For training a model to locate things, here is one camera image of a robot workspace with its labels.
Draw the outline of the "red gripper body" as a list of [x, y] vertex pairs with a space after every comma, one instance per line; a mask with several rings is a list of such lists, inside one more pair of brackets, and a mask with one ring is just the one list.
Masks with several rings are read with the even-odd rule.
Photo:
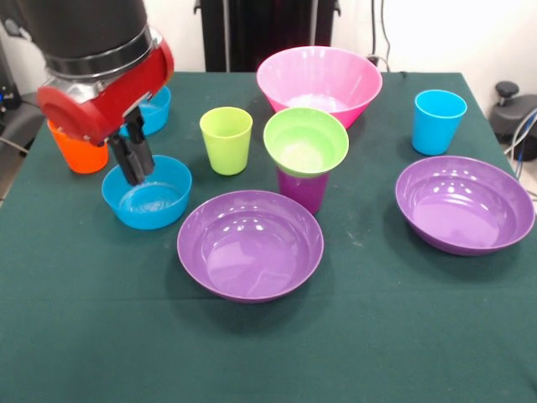
[[132, 69], [108, 81], [83, 83], [51, 76], [37, 91], [44, 115], [73, 139], [94, 145], [118, 131], [126, 116], [154, 96], [174, 72], [170, 47], [154, 37], [149, 55]]

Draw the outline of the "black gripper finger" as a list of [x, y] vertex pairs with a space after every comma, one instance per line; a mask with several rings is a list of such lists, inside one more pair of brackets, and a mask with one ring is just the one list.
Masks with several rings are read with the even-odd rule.
[[127, 183], [131, 186], [140, 185], [145, 174], [130, 141], [126, 140], [121, 134], [115, 133], [108, 138], [107, 143], [114, 153]]
[[154, 172], [153, 156], [143, 133], [144, 120], [139, 107], [135, 107], [126, 116], [126, 130], [130, 141], [131, 150], [135, 153], [143, 173], [151, 175]]

